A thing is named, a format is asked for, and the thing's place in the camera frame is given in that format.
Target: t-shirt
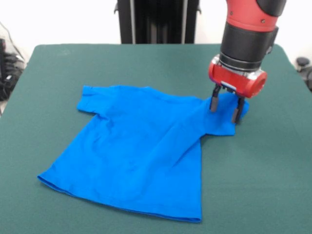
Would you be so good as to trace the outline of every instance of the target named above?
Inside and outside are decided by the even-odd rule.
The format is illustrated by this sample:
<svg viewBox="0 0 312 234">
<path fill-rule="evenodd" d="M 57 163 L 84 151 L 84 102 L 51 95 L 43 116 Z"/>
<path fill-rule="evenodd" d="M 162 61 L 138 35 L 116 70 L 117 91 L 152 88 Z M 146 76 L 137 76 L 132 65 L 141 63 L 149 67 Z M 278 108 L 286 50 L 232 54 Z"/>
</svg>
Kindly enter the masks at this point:
<svg viewBox="0 0 312 234">
<path fill-rule="evenodd" d="M 237 96 L 220 94 L 215 113 L 209 105 L 150 87 L 84 86 L 77 108 L 95 115 L 38 179 L 123 210 L 200 222 L 200 137 L 235 134 Z"/>
</svg>

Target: table surface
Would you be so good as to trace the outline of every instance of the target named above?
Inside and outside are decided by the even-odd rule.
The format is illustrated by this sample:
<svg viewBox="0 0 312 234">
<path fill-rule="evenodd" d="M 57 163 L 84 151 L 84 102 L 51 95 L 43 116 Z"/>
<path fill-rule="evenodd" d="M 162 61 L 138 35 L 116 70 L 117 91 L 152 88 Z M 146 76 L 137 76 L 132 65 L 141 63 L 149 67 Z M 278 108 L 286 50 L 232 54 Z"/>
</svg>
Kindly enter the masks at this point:
<svg viewBox="0 0 312 234">
<path fill-rule="evenodd" d="M 283 49 L 235 136 L 202 139 L 199 224 L 129 213 L 47 188 L 36 176 L 92 115 L 84 84 L 151 86 L 207 98 L 219 45 L 41 45 L 0 120 L 1 234 L 310 234 L 312 96 Z"/>
</svg>

